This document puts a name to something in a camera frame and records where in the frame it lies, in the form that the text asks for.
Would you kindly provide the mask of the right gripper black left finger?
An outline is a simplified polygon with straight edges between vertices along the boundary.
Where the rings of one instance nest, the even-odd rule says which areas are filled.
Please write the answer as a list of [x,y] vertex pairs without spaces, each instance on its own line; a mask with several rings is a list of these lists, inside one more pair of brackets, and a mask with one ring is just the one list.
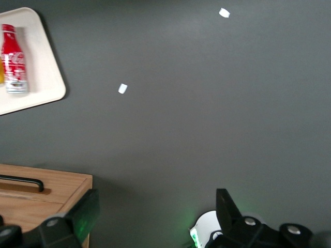
[[49,218],[38,227],[41,247],[82,247],[99,215],[99,191],[89,189],[64,216]]

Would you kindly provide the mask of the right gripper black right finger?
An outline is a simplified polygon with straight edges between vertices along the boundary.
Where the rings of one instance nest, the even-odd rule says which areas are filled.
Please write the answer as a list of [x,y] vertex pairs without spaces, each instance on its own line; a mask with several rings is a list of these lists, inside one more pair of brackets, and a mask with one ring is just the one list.
[[216,191],[216,215],[222,235],[214,240],[214,247],[280,247],[278,232],[242,215],[226,189]]

